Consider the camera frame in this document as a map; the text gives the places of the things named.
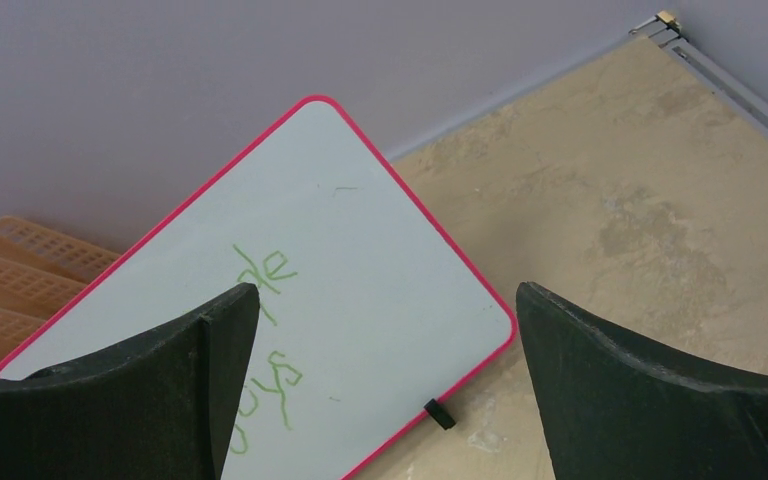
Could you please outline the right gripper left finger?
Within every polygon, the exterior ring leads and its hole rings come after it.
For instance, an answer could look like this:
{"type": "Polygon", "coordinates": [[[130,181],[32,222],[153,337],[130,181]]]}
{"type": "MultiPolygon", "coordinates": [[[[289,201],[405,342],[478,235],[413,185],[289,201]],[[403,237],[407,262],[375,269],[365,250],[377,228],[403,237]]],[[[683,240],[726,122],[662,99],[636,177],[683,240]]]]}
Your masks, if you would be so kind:
{"type": "Polygon", "coordinates": [[[0,479],[217,479],[259,318],[239,284],[174,320],[0,379],[0,479]]]}

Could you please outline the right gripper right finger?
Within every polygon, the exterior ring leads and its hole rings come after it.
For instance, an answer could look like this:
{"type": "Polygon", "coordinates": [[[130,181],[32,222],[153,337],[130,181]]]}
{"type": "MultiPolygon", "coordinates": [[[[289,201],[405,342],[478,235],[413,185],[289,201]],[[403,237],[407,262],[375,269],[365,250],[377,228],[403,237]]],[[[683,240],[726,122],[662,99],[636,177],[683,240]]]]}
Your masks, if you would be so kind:
{"type": "Polygon", "coordinates": [[[534,282],[516,315],[558,479],[768,479],[768,375],[605,320],[534,282]]]}

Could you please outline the pink framed whiteboard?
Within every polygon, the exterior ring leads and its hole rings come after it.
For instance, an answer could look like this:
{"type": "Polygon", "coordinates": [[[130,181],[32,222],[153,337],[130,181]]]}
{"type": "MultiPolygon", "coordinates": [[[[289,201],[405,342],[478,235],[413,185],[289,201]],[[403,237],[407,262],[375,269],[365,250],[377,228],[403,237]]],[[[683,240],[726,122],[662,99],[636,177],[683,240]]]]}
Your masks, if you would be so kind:
{"type": "Polygon", "coordinates": [[[2,360],[0,378],[98,350],[240,282],[261,307],[227,479],[352,477],[421,420],[437,424],[424,405],[443,404],[517,332],[346,111],[311,96],[2,360]]]}

